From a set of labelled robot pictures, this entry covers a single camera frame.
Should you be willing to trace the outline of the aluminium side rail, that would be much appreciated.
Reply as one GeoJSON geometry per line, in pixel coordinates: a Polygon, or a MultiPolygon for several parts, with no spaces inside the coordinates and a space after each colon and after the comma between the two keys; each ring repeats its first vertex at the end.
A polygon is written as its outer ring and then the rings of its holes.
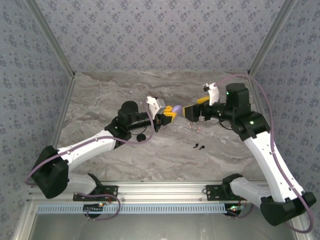
{"type": "Polygon", "coordinates": [[[249,81],[250,84],[252,85],[252,94],[253,94],[253,99],[255,101],[257,110],[264,116],[266,117],[267,123],[270,127],[270,130],[268,131],[269,137],[268,137],[268,143],[270,147],[270,153],[274,159],[275,162],[278,162],[278,155],[277,155],[277,146],[275,143],[275,121],[273,119],[272,115],[272,108],[270,101],[268,99],[268,96],[262,87],[262,85],[259,83],[258,80],[253,78],[250,74],[245,75],[249,81]]]}
{"type": "Polygon", "coordinates": [[[61,131],[62,131],[62,128],[63,128],[63,123],[64,123],[64,120],[65,120],[65,117],[66,117],[66,114],[67,114],[67,110],[68,110],[69,103],[70,103],[70,100],[71,100],[71,97],[72,97],[74,86],[75,86],[75,75],[73,75],[71,77],[71,79],[70,79],[69,85],[67,87],[67,90],[66,90],[66,93],[65,93],[65,96],[64,96],[64,100],[62,102],[62,107],[61,107],[61,110],[60,110],[60,113],[59,113],[59,117],[57,119],[57,124],[56,124],[56,127],[55,127],[54,132],[53,132],[51,145],[54,148],[56,148],[58,146],[58,142],[59,142],[59,139],[60,139],[61,131]]]}

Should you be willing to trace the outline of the grey metal lower panel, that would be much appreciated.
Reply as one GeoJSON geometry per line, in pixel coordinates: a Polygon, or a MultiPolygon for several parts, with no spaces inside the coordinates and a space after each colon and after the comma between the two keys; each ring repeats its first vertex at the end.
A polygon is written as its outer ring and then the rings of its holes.
{"type": "Polygon", "coordinates": [[[270,226],[254,209],[241,219],[223,214],[119,214],[90,221],[83,214],[44,214],[28,204],[12,240],[315,240],[310,234],[270,226]]]}

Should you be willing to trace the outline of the aluminium corner post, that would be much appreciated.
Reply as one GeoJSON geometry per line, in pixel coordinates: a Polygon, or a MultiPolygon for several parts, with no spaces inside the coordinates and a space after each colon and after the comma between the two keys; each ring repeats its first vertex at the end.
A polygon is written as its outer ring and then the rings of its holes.
{"type": "Polygon", "coordinates": [[[50,45],[52,51],[56,55],[59,63],[61,64],[63,70],[70,77],[74,77],[74,71],[65,55],[63,49],[61,48],[58,39],[55,37],[49,23],[47,22],[44,14],[42,13],[40,7],[38,6],[36,0],[24,0],[26,6],[30,10],[32,16],[34,17],[36,23],[38,24],[40,30],[44,34],[48,44],[50,45]]]}
{"type": "Polygon", "coordinates": [[[297,2],[298,0],[283,0],[278,13],[275,15],[275,18],[247,71],[250,76],[253,77],[259,70],[297,2]]]}

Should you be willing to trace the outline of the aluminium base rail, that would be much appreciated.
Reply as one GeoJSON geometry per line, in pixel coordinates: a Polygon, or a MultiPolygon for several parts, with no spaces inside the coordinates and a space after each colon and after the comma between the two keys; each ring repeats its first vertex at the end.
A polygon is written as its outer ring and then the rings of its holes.
{"type": "MultiPolygon", "coordinates": [[[[103,185],[118,186],[117,197],[125,204],[207,202],[205,187],[221,183],[221,181],[102,181],[103,185]]],[[[37,204],[71,204],[73,195],[67,192],[47,199],[38,187],[31,187],[26,201],[37,204]]]]}

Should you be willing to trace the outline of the small controller board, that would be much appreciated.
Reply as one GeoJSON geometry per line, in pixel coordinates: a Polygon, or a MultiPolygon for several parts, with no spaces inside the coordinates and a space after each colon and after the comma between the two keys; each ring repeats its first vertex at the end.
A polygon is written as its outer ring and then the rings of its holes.
{"type": "Polygon", "coordinates": [[[241,211],[245,208],[243,205],[226,203],[225,205],[226,213],[228,217],[238,217],[241,211]]]}
{"type": "Polygon", "coordinates": [[[98,218],[103,212],[103,206],[101,204],[85,204],[82,207],[82,211],[87,218],[98,218]]]}

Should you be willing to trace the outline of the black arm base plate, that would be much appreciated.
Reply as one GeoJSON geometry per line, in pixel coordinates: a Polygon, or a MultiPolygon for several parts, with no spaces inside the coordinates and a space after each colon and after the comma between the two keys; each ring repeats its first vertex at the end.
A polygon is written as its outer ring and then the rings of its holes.
{"type": "Polygon", "coordinates": [[[116,202],[117,200],[106,195],[111,195],[114,197],[118,196],[118,186],[117,185],[100,185],[97,186],[91,193],[88,193],[88,196],[83,194],[75,193],[73,195],[73,201],[75,202],[116,202]]]}
{"type": "Polygon", "coordinates": [[[236,198],[230,189],[223,185],[206,185],[205,194],[208,201],[232,201],[236,198]]]}

